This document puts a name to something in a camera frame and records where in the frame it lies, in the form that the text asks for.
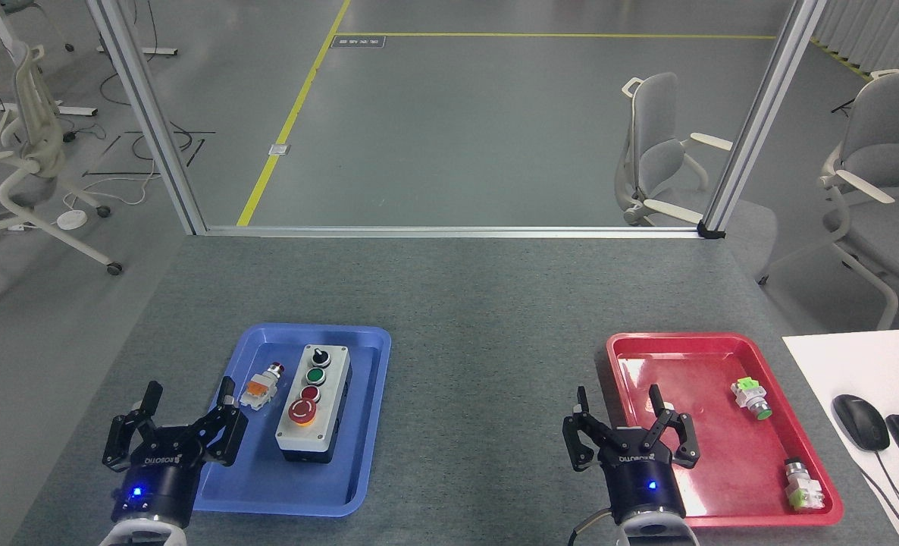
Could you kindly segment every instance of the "yellow floor line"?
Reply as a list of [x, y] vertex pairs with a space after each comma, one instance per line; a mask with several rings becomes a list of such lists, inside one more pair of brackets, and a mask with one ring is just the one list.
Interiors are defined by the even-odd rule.
[[[325, 52], [328, 52], [332, 38], [334, 38], [335, 33], [338, 32], [338, 26], [342, 23], [342, 17], [345, 17], [345, 11], [348, 11], [349, 9], [350, 1], [352, 0], [345, 0], [345, 2], [342, 3], [342, 7], [335, 17], [334, 24], [332, 24], [331, 29], [328, 30], [325, 41], [321, 43], [321, 49], [318, 51], [318, 56], [315, 58], [315, 62], [312, 63], [312, 68], [308, 71], [308, 76], [305, 77], [304, 84], [301, 85], [301, 91], [298, 93], [298, 97], [294, 99], [294, 106], [291, 107], [291, 112], [287, 115], [287, 120], [284, 121], [284, 126], [277, 135], [277, 144], [284, 144], [287, 142], [287, 135], [291, 134], [291, 127], [294, 127], [294, 121], [298, 118], [301, 106], [305, 104], [305, 99], [308, 97], [308, 90], [311, 89], [312, 82], [315, 80], [315, 74], [318, 72], [322, 60], [325, 59]], [[237, 219], [237, 225], [244, 227], [244, 225], [251, 224], [251, 217], [255, 215], [255, 209], [258, 208], [258, 201], [262, 200], [262, 194], [265, 193], [265, 188], [267, 187], [268, 181], [271, 179], [271, 173], [273, 172], [275, 165], [277, 165], [278, 158], [280, 158], [280, 155], [268, 156], [265, 168], [262, 169], [262, 173], [258, 177], [258, 183], [255, 184], [255, 189], [251, 191], [251, 197], [248, 198], [248, 202], [244, 205], [244, 210], [241, 211], [240, 218]]]
[[340, 32], [339, 36], [449, 37], [449, 38], [700, 38], [706, 40], [774, 40], [753, 34], [563, 34], [549, 32]]
[[837, 53], [834, 53], [834, 52], [830, 51], [830, 49], [827, 49], [827, 46], [821, 44], [821, 42], [817, 42], [816, 38], [810, 38], [810, 41], [811, 41], [815, 46], [817, 46], [817, 48], [823, 49], [823, 51], [826, 52], [827, 55], [830, 55], [832, 58], [834, 58], [835, 60], [837, 60], [838, 63], [841, 63], [841, 64], [844, 65], [844, 66], [847, 66], [847, 68], [849, 68], [851, 72], [853, 72], [853, 73], [855, 73], [856, 75], [862, 77], [862, 78], [865, 80], [865, 82], [869, 82], [869, 81], [871, 80], [871, 76], [869, 76], [868, 74], [865, 74], [864, 72], [861, 71], [861, 69], [859, 69], [859, 68], [857, 68], [856, 66], [852, 65], [851, 62], [848, 61], [847, 59], [844, 59], [844, 58], [842, 58], [840, 55], [837, 55]]

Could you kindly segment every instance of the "black knob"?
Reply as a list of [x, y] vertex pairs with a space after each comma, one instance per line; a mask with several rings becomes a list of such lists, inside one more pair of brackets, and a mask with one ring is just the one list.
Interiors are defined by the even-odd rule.
[[328, 362], [328, 351], [315, 349], [315, 353], [312, 355], [312, 362], [315, 364], [324, 364]]

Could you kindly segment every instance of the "blue tray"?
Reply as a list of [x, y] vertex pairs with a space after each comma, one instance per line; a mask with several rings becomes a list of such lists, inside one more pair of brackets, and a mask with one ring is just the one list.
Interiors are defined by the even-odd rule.
[[[348, 400], [328, 464], [287, 462], [274, 436], [298, 359], [309, 344], [346, 346], [352, 359]], [[224, 373], [237, 383], [236, 395], [271, 362], [282, 363], [284, 375], [265, 407], [243, 408], [249, 422], [237, 462], [204, 466], [193, 509], [333, 518], [355, 512], [369, 484], [391, 345], [388, 332], [374, 326], [269, 322], [248, 328]]]

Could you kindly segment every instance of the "selector switch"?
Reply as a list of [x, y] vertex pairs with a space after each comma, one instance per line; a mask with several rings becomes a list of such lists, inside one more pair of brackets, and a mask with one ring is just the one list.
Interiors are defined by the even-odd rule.
[[328, 366], [328, 364], [331, 364], [331, 354], [327, 350], [315, 347], [315, 350], [312, 353], [312, 363], [320, 369], [323, 369], [325, 366]]

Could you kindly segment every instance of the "gripper text logo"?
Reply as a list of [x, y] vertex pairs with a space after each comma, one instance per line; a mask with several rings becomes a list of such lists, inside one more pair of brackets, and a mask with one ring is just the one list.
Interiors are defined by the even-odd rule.
[[180, 464], [180, 456], [176, 457], [146, 457], [143, 460], [143, 464], [163, 464], [163, 463], [176, 463]]
[[649, 453], [648, 455], [632, 455], [629, 457], [619, 456], [620, 463], [628, 463], [629, 460], [655, 460], [655, 454]]

